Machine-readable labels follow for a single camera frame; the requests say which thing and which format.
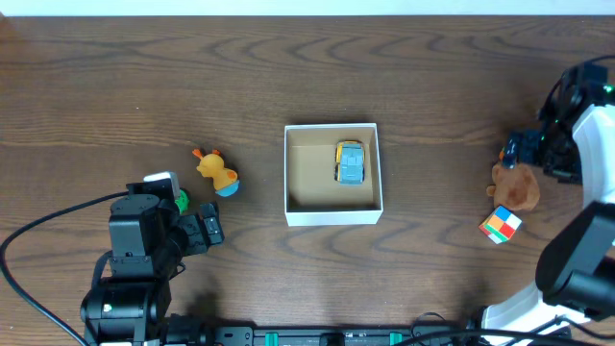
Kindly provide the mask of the yellow grey toy truck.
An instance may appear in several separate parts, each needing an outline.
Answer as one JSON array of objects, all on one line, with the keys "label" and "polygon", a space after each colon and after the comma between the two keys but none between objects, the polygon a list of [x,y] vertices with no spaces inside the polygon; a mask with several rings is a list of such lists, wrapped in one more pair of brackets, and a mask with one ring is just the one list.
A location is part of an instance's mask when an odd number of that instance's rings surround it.
[{"label": "yellow grey toy truck", "polygon": [[361,185],[365,179],[364,160],[365,150],[361,142],[338,142],[335,149],[335,179],[341,185]]}]

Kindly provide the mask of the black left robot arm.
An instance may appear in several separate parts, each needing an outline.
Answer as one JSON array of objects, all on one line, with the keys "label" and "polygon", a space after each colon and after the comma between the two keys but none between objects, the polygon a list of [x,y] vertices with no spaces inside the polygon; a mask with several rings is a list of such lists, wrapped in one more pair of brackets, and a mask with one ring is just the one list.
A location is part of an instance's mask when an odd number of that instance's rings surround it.
[{"label": "black left robot arm", "polygon": [[92,282],[81,305],[88,345],[211,345],[212,331],[193,317],[167,316],[170,281],[183,259],[224,241],[219,208],[180,214],[175,202],[133,194],[111,205],[111,275]]}]

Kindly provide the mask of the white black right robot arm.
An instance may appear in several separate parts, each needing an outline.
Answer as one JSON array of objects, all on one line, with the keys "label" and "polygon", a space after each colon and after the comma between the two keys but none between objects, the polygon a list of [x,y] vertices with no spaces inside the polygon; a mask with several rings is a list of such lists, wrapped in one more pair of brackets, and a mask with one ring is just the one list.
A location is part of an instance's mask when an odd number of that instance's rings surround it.
[{"label": "white black right robot arm", "polygon": [[511,134],[502,163],[542,167],[563,183],[583,187],[583,211],[543,251],[535,282],[485,309],[480,325],[503,330],[491,345],[520,345],[522,334],[552,336],[563,328],[614,313],[614,87],[603,58],[567,69],[539,112],[538,131]]}]

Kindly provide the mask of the brown plush capybara toy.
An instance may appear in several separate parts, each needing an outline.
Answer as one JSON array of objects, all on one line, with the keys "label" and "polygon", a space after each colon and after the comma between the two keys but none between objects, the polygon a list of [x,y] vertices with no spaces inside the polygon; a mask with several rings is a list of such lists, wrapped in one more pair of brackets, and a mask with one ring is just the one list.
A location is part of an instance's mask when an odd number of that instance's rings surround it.
[{"label": "brown plush capybara toy", "polygon": [[486,194],[493,199],[495,208],[533,210],[539,202],[540,189],[531,167],[517,163],[513,168],[505,168],[503,158],[504,151],[501,151],[491,171],[493,184],[486,188]]}]

